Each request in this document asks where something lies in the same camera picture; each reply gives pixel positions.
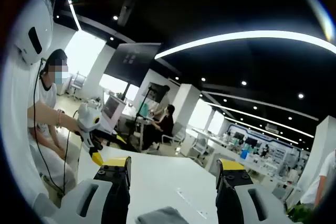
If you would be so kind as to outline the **person's left hand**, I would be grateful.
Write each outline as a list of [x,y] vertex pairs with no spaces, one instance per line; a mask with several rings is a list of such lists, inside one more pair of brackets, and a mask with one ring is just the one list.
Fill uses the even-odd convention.
[[81,130],[78,126],[77,121],[74,118],[72,118],[72,117],[70,117],[70,116],[68,116],[64,113],[61,113],[60,118],[59,118],[59,125],[61,127],[67,128],[69,131],[71,131],[71,132],[75,133],[76,135],[80,136]]

